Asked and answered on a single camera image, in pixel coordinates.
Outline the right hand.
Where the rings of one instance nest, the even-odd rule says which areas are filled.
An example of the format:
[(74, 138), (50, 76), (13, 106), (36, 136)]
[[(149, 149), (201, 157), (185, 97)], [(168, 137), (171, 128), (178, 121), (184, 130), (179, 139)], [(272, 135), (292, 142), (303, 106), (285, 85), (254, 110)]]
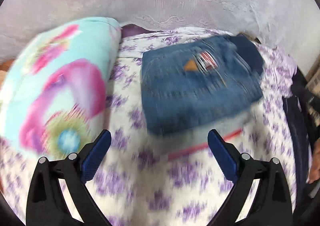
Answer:
[(311, 184), (320, 178), (320, 160), (319, 155), (314, 156), (312, 159), (312, 165), (309, 172), (308, 183)]

